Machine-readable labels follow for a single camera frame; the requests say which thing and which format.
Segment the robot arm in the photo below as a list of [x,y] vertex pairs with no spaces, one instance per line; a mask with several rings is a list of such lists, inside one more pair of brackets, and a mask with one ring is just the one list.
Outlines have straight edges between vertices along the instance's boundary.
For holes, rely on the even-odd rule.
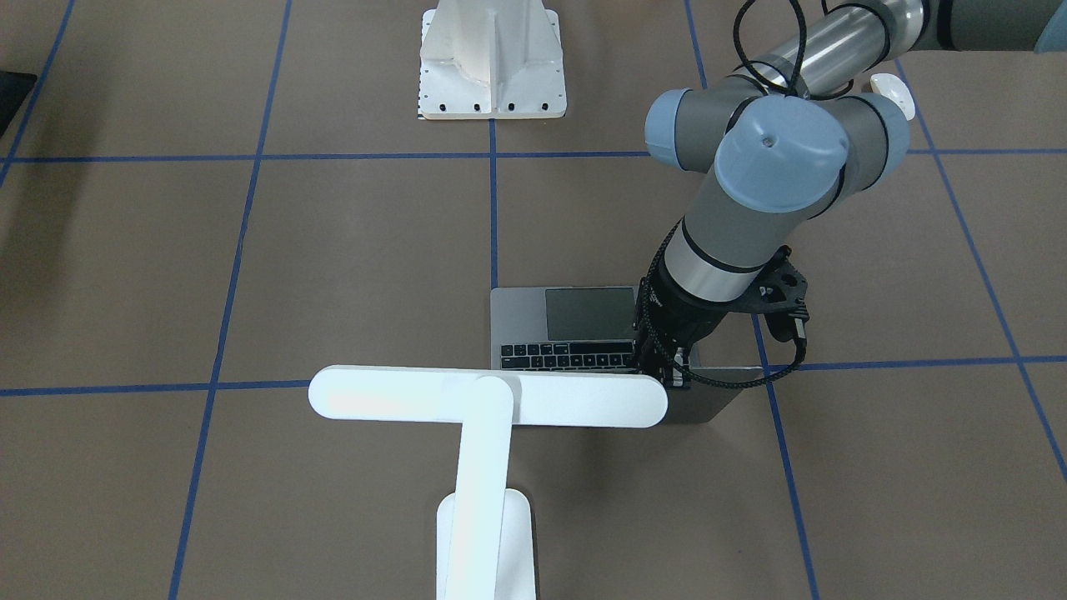
[[1064,51],[1063,1],[844,1],[815,22],[790,3],[796,38],[706,90],[670,90],[644,119],[660,163],[701,173],[694,204],[662,242],[638,289],[630,368],[669,385],[710,383],[687,365],[698,341],[731,313],[761,315],[793,343],[784,378],[805,361],[805,277],[789,263],[789,233],[883,181],[910,145],[899,99],[851,94],[859,73],[908,51]]

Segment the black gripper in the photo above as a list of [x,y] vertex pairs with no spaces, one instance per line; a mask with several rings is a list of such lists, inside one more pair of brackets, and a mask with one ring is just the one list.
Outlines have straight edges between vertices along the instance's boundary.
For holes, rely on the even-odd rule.
[[691,351],[724,320],[724,310],[689,294],[664,277],[643,277],[635,304],[634,372],[659,380],[665,388],[703,383],[724,388],[724,381],[697,373]]

